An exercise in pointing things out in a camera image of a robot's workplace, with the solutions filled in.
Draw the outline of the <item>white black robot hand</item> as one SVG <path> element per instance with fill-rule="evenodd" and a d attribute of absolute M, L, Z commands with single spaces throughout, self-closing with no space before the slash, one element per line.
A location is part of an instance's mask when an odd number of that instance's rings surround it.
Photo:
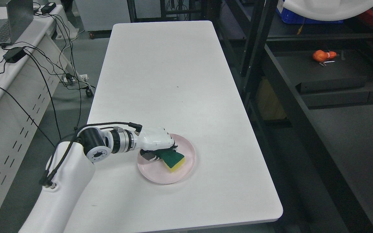
<path fill-rule="evenodd" d="M 154 152 L 160 149 L 177 151 L 178 144 L 164 128 L 143 127 L 135 138 L 134 149 L 141 149 L 141 156 L 147 161 L 156 161 L 160 157 Z"/>

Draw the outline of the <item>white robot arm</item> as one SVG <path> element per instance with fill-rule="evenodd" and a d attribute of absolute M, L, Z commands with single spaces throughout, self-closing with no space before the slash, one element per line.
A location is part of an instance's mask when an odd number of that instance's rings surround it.
<path fill-rule="evenodd" d="M 112 153 L 136 147 L 142 125 L 120 128 L 121 122 L 87 124 L 70 141 L 58 143 L 49 159 L 40 185 L 42 190 L 20 233 L 62 233 L 74 207 L 95 173 L 94 163 Z"/>

